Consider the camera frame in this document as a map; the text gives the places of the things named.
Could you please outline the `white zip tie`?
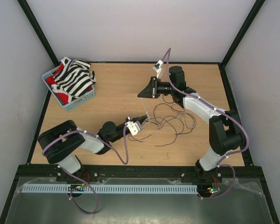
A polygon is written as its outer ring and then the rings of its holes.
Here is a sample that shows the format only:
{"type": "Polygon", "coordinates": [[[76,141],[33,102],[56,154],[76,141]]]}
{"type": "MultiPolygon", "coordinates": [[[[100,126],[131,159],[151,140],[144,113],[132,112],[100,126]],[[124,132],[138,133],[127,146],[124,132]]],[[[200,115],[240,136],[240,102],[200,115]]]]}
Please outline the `white zip tie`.
{"type": "Polygon", "coordinates": [[[141,99],[141,102],[142,102],[144,111],[145,111],[145,113],[146,113],[146,116],[147,116],[147,119],[148,119],[148,123],[150,123],[150,116],[149,116],[148,110],[147,110],[147,108],[146,108],[146,106],[145,106],[145,102],[144,102],[143,98],[140,98],[140,99],[141,99]]]}

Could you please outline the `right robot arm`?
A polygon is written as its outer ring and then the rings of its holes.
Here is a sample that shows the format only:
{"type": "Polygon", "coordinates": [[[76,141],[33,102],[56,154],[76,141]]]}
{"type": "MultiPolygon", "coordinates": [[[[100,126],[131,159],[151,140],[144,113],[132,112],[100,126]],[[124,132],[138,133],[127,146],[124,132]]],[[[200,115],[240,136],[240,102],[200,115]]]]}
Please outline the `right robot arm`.
{"type": "Polygon", "coordinates": [[[167,69],[168,81],[161,81],[162,62],[157,62],[153,69],[155,77],[151,77],[147,87],[139,94],[139,98],[158,98],[160,95],[171,95],[173,101],[181,108],[192,111],[209,126],[209,146],[206,154],[195,164],[195,177],[204,182],[211,176],[211,171],[239,147],[247,149],[249,138],[239,122],[235,110],[223,110],[203,99],[195,90],[186,85],[184,71],[181,66],[167,69]]]}

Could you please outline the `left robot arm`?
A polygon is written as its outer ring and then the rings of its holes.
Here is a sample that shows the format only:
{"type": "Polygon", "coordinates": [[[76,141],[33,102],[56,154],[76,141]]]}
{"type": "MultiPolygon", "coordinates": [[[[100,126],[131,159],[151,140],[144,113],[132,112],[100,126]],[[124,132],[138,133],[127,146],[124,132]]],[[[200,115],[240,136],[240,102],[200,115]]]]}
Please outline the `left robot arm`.
{"type": "Polygon", "coordinates": [[[73,154],[77,148],[88,150],[94,154],[102,155],[114,150],[111,143],[124,139],[126,161],[128,163],[128,150],[126,137],[135,136],[142,130],[142,124],[147,115],[140,117],[127,117],[116,125],[112,121],[103,124],[97,134],[89,133],[77,127],[73,120],[67,120],[45,132],[38,137],[42,148],[42,155],[50,164],[57,164],[67,171],[68,177],[74,181],[82,179],[84,169],[79,159],[73,154]]]}

